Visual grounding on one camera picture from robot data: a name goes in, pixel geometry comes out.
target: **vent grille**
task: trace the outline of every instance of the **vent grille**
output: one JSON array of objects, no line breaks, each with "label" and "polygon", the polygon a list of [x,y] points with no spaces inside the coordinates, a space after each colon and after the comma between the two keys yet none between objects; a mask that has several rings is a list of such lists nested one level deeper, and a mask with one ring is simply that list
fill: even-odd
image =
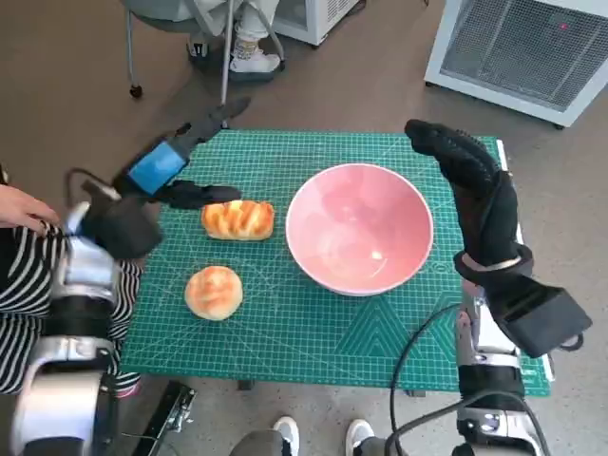
[{"label": "vent grille", "polygon": [[465,0],[441,72],[563,112],[608,58],[608,19],[534,0]]},{"label": "vent grille", "polygon": [[328,0],[327,2],[327,22],[330,23],[335,15],[338,13],[338,1],[339,0]]}]

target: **floor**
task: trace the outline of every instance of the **floor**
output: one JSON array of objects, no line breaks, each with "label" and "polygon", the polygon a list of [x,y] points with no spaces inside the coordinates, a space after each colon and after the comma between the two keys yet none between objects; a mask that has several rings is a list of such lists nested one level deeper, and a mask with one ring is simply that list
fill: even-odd
[{"label": "floor", "polygon": [[[550,124],[441,88],[423,74],[442,2],[370,2],[313,51],[284,39],[287,70],[265,86],[233,90],[254,95],[233,127],[400,131],[412,117],[471,133],[495,135],[507,148],[517,184],[524,236],[536,274],[568,288],[595,321],[583,351],[555,354],[558,381],[550,398],[531,399],[554,455],[592,455],[608,445],[605,258],[608,193],[604,91],[562,132]],[[179,126],[217,102],[217,75],[201,77],[184,58],[184,37],[137,24],[135,56],[144,97],[128,96],[124,22],[117,1],[9,2],[0,28],[0,152],[16,185],[62,214],[62,175],[84,166],[110,177],[150,138]],[[148,378],[123,408],[123,430],[144,426],[166,378]],[[233,382],[182,379],[199,391],[194,423],[173,435],[185,455],[229,454],[247,431],[281,413],[298,421],[302,456],[343,451],[350,419],[364,416],[379,435],[389,432],[388,396],[380,389],[259,384],[235,392]],[[448,394],[410,399],[399,394],[399,421],[454,401]],[[6,443],[10,398],[0,403],[0,442]],[[454,417],[405,438],[411,454],[449,454],[460,439]],[[118,454],[128,454],[121,441]],[[164,449],[161,455],[168,455]]]}]

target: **pink bowl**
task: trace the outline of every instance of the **pink bowl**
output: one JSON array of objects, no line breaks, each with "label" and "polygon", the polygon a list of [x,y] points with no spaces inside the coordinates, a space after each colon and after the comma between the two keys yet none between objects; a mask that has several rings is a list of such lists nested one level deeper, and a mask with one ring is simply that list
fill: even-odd
[{"label": "pink bowl", "polygon": [[420,192],[386,168],[350,163],[321,171],[287,212],[287,244],[297,264],[341,295],[378,295],[425,264],[433,220]]}]

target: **green cutting mat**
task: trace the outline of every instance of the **green cutting mat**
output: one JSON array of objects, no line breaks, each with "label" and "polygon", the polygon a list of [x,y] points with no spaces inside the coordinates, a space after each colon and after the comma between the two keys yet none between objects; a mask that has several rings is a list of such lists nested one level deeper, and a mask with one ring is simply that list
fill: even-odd
[{"label": "green cutting mat", "polygon": [[[484,139],[498,159],[496,141]],[[434,245],[405,285],[357,298],[316,285],[293,262],[285,216],[309,177],[339,163],[368,162],[409,179],[432,211]],[[434,311],[459,302],[452,256],[462,248],[452,196],[431,158],[403,134],[225,130],[201,145],[180,179],[230,184],[248,200],[268,200],[275,233],[263,242],[213,240],[199,211],[163,208],[164,241],[146,263],[123,350],[124,371],[335,385],[387,387],[406,340]],[[209,265],[241,277],[244,301],[228,320],[190,313],[188,278]],[[454,313],[421,337],[402,374],[411,390],[456,390]],[[547,394],[542,362],[525,360],[528,393]]]}]

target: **bread roll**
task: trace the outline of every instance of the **bread roll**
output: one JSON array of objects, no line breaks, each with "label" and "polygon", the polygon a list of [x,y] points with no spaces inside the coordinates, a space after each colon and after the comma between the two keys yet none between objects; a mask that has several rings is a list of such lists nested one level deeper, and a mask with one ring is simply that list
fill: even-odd
[{"label": "bread roll", "polygon": [[202,208],[202,226],[215,239],[262,240],[275,225],[275,209],[269,202],[230,201]]},{"label": "bread roll", "polygon": [[195,315],[208,320],[225,320],[240,306],[243,286],[232,269],[209,266],[190,277],[184,297]]}]

